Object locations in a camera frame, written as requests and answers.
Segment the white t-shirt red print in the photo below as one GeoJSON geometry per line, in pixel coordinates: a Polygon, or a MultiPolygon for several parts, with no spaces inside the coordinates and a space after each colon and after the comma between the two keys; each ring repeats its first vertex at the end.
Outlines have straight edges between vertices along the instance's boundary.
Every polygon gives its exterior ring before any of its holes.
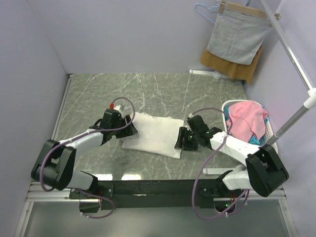
{"type": "Polygon", "coordinates": [[[137,112],[133,125],[138,133],[123,138],[121,147],[179,159],[181,151],[174,146],[178,139],[179,128],[184,124],[182,119],[154,117],[137,112]]]}

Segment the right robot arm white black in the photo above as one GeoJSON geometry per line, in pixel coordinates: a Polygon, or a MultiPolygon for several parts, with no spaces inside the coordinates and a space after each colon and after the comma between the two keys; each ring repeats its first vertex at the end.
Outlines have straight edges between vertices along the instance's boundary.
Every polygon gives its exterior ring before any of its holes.
{"type": "Polygon", "coordinates": [[[218,178],[217,193],[228,197],[234,190],[254,190],[268,197],[289,178],[274,147],[252,145],[228,135],[223,130],[209,128],[201,116],[187,119],[188,127],[180,127],[175,148],[196,151],[199,146],[222,152],[243,165],[224,172],[218,178]]]}

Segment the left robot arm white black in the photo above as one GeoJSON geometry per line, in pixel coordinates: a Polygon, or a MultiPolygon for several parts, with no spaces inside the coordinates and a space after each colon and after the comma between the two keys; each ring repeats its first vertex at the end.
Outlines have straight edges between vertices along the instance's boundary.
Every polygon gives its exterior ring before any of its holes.
{"type": "Polygon", "coordinates": [[[96,176],[75,170],[78,157],[98,146],[102,146],[115,136],[117,139],[137,134],[132,123],[132,116],[121,115],[120,106],[107,109],[101,119],[97,120],[84,133],[75,137],[44,143],[42,150],[31,171],[31,178],[53,189],[81,189],[87,198],[94,198],[99,192],[96,176]]]}

